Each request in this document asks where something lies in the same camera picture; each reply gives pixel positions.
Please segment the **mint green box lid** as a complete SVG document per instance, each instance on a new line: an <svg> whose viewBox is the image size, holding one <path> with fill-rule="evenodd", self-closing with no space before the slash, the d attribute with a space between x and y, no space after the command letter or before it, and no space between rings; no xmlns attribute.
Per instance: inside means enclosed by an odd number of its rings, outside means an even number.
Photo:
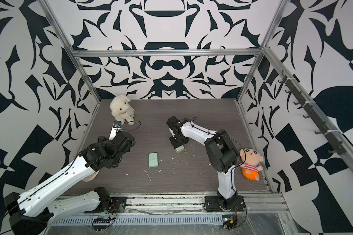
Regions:
<svg viewBox="0 0 353 235"><path fill-rule="evenodd" d="M185 150L184 146L180 146L180 147L175 148L176 153L183 152L184 150Z"/></svg>

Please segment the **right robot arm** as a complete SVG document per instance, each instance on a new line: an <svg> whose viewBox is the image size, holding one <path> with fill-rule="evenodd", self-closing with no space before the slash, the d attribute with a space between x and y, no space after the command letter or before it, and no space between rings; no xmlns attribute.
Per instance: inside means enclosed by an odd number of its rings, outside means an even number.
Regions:
<svg viewBox="0 0 353 235"><path fill-rule="evenodd" d="M192 120L168 118L166 124L171 132L169 138L173 148L177 149L189 140L202 144L207 152L211 166L218 174L218 196L228 201L234 198L234 172L239 157L239 151L226 131L213 131L195 124Z"/></svg>

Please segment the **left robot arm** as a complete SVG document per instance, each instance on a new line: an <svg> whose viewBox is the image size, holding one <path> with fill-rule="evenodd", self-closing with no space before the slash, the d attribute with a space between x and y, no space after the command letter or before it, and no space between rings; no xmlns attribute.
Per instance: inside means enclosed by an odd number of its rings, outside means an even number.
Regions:
<svg viewBox="0 0 353 235"><path fill-rule="evenodd" d="M122 156L135 145L135 138L119 131L114 137L99 137L98 141L82 150L66 167L35 186L5 197L12 232L15 235L39 235L54 222L82 212L99 213L112 205L107 190L98 187L86 194L58 199L83 179L102 168L117 167Z"/></svg>

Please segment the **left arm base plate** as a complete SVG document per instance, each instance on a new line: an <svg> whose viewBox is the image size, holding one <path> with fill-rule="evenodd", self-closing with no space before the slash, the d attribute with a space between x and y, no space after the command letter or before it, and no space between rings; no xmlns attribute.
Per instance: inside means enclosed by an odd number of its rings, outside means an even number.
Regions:
<svg viewBox="0 0 353 235"><path fill-rule="evenodd" d="M123 212L126 208L127 197L115 196L111 197L108 202L100 202L99 206L92 211L85 211L86 214L93 213L116 213Z"/></svg>

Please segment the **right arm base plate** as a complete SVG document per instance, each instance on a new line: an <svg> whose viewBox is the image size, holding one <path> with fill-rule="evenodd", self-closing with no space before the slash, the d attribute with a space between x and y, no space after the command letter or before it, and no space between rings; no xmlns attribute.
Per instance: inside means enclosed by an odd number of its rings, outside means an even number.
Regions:
<svg viewBox="0 0 353 235"><path fill-rule="evenodd" d="M205 196L203 209L207 212L244 212L246 205L241 195L233 195L230 199L222 196Z"/></svg>

